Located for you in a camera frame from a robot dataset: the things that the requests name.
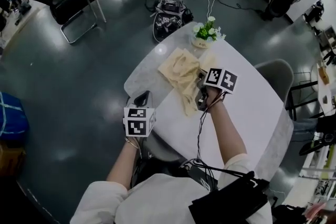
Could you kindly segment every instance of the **white chair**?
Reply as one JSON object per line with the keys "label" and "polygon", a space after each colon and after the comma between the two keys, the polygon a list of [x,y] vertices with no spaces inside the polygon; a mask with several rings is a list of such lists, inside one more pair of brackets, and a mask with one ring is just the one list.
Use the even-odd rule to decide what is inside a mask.
{"label": "white chair", "polygon": [[284,105],[294,81],[294,73],[289,63],[282,59],[262,62],[254,66],[278,94]]}

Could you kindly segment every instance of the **potted plant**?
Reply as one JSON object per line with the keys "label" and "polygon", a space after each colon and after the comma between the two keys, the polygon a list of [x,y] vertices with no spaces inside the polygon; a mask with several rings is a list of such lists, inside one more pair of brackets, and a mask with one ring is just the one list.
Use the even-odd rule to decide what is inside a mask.
{"label": "potted plant", "polygon": [[225,35],[221,35],[220,27],[215,28],[215,17],[210,16],[206,24],[199,23],[193,28],[192,44],[198,48],[207,49],[212,42],[218,39],[224,39]]}

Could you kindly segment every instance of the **table top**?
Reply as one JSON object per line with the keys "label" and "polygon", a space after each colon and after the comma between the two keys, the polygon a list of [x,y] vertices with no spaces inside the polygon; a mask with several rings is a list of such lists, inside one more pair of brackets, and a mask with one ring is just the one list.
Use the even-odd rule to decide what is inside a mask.
{"label": "table top", "polygon": [[[320,106],[325,114],[325,116],[330,116],[334,114],[334,108],[332,106],[332,94],[330,90],[330,84],[325,85],[324,82],[322,81],[320,75],[318,74],[317,76],[317,82],[318,82],[318,100],[320,103]],[[325,104],[323,102],[323,98],[327,97],[327,103]]]}
{"label": "table top", "polygon": [[[293,126],[284,104],[258,71],[226,41],[217,41],[208,50],[193,47],[190,33],[195,24],[184,26],[157,45],[135,68],[124,89],[129,96],[150,90],[157,108],[154,130],[185,158],[196,157],[200,112],[185,116],[179,94],[158,72],[158,67],[176,47],[186,48],[200,61],[207,53],[215,54],[217,63],[239,75],[235,94],[228,95],[224,103],[247,146],[252,168],[260,177],[270,180],[292,136]],[[201,134],[201,155],[208,165],[224,166],[210,117],[206,118]]]}

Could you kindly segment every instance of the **white sleeve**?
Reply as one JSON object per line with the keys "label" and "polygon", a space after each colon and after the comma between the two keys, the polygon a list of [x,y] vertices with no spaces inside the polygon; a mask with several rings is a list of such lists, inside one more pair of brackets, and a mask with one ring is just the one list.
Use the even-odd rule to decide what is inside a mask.
{"label": "white sleeve", "polygon": [[93,182],[80,200],[70,224],[113,224],[115,212],[127,196],[127,189],[119,183]]}
{"label": "white sleeve", "polygon": [[[247,154],[239,154],[231,158],[226,163],[225,169],[242,173],[247,173],[251,171],[251,169],[249,169],[249,159]],[[222,189],[227,185],[231,184],[235,180],[237,180],[236,176],[221,173],[218,179],[218,188]],[[271,205],[269,204],[269,202],[267,202],[257,212],[255,212],[252,216],[250,216],[247,219],[247,222],[250,224],[272,224],[273,221],[272,221]]]}

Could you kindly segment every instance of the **towel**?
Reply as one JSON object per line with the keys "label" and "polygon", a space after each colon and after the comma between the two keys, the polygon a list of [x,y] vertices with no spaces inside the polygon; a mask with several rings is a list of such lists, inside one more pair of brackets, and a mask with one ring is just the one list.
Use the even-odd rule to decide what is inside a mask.
{"label": "towel", "polygon": [[169,83],[178,91],[182,98],[184,112],[192,116],[197,112],[195,98],[198,94],[197,81],[199,69],[208,71],[213,66],[215,57],[207,55],[201,66],[199,60],[186,49],[176,48],[172,54],[159,66],[159,72],[164,75]]}

